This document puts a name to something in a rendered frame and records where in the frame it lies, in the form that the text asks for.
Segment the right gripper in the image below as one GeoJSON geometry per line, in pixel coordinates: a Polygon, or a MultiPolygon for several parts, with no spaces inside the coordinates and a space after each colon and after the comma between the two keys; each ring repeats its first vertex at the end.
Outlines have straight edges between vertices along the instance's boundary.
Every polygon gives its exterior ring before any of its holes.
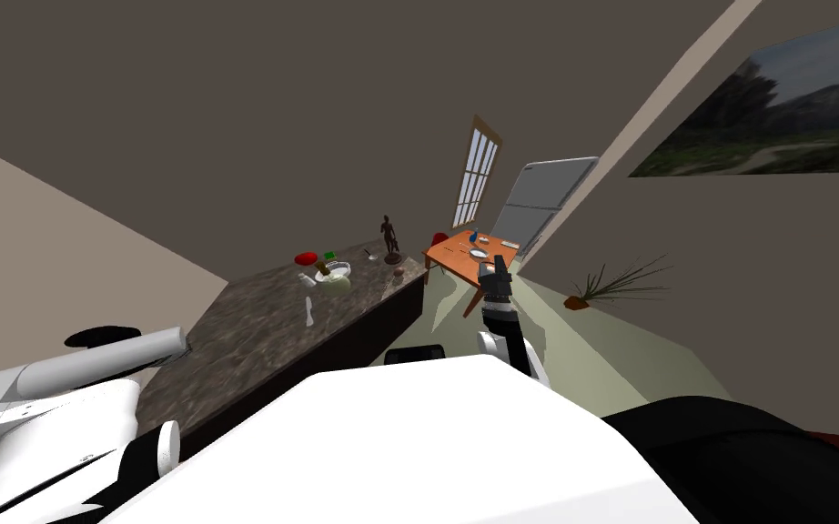
{"type": "Polygon", "coordinates": [[[502,255],[494,256],[492,261],[480,262],[477,282],[485,299],[509,299],[512,296],[512,276],[502,255]]]}

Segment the orange wooden table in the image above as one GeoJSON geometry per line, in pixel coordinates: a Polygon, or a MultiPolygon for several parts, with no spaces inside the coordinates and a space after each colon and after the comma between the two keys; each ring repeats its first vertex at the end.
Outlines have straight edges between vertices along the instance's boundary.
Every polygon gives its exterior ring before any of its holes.
{"type": "Polygon", "coordinates": [[[502,256],[507,265],[518,255],[520,246],[491,235],[485,235],[487,244],[477,242],[472,244],[471,230],[464,230],[448,237],[423,252],[425,268],[429,270],[433,265],[440,266],[447,272],[463,280],[475,291],[471,302],[465,309],[466,317],[482,300],[484,294],[479,285],[479,268],[483,260],[492,260],[494,255],[502,256]]]}

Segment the grey refrigerator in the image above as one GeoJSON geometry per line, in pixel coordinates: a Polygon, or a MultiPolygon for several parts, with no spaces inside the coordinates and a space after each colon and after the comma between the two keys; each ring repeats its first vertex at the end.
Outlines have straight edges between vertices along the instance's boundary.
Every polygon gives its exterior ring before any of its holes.
{"type": "Polygon", "coordinates": [[[491,233],[525,257],[597,162],[598,157],[589,156],[526,165],[491,233]]]}

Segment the tall paned window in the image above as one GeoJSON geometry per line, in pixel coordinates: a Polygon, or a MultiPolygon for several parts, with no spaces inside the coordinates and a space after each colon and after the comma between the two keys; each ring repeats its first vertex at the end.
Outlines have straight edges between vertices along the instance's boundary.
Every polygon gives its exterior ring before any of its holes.
{"type": "Polygon", "coordinates": [[[467,154],[451,228],[465,227],[475,221],[490,176],[503,150],[503,140],[481,116],[472,118],[467,154]]]}

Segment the potted grass plant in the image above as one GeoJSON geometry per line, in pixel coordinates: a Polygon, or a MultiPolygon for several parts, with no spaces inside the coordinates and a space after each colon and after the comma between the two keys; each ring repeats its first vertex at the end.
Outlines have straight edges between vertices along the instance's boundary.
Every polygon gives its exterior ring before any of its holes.
{"type": "Polygon", "coordinates": [[[574,293],[565,298],[563,306],[569,310],[583,310],[595,303],[606,303],[617,307],[618,301],[662,300],[670,290],[668,287],[646,282],[649,277],[658,276],[672,266],[662,265],[666,254],[642,262],[636,257],[631,264],[614,275],[605,275],[606,265],[596,273],[588,273],[582,285],[572,282],[574,293]]]}

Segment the dark human figure statue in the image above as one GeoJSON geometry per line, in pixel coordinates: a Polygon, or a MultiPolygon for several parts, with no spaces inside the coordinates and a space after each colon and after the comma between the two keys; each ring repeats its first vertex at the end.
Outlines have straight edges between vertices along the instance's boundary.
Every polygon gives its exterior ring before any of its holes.
{"type": "Polygon", "coordinates": [[[383,217],[383,222],[380,225],[380,231],[383,235],[385,246],[388,250],[387,255],[384,257],[384,261],[388,265],[397,266],[399,263],[401,263],[402,255],[399,253],[399,245],[396,238],[396,233],[393,228],[393,225],[389,221],[388,216],[383,217]]]}

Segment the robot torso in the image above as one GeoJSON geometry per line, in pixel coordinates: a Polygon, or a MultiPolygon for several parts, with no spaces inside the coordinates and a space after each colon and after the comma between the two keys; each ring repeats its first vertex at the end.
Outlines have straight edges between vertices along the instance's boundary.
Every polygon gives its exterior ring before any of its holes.
{"type": "Polygon", "coordinates": [[[492,355],[318,373],[101,524],[698,524],[627,440],[492,355]]]}

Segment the landscape wall picture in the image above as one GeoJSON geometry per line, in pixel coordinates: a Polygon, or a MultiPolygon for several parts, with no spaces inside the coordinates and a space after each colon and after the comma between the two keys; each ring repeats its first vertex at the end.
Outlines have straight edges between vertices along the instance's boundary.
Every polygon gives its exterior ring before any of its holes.
{"type": "Polygon", "coordinates": [[[753,52],[632,172],[839,173],[839,25],[753,52]]]}

